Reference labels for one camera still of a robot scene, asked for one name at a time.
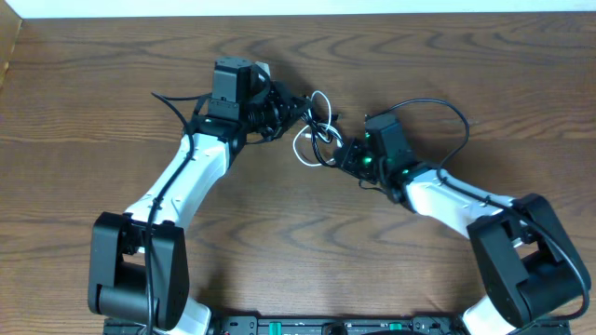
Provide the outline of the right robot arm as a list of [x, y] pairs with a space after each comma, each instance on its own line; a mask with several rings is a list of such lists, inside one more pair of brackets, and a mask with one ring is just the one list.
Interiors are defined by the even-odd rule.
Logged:
[[555, 310], [589, 304], [591, 280], [549, 201], [492, 194], [416, 158], [393, 114], [365, 122], [337, 149], [338, 167], [395, 203], [437, 220], [472, 247], [485, 296], [461, 316], [467, 334], [516, 334], [572, 320]]

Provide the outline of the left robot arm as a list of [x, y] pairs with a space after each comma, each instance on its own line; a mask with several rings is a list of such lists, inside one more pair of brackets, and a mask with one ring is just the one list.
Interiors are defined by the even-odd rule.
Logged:
[[206, 334], [212, 313], [189, 295], [185, 232], [250, 134], [277, 140], [312, 107], [262, 62], [222, 57], [212, 89], [189, 99], [180, 146], [151, 188], [123, 213], [103, 212], [90, 245], [88, 308], [141, 334]]

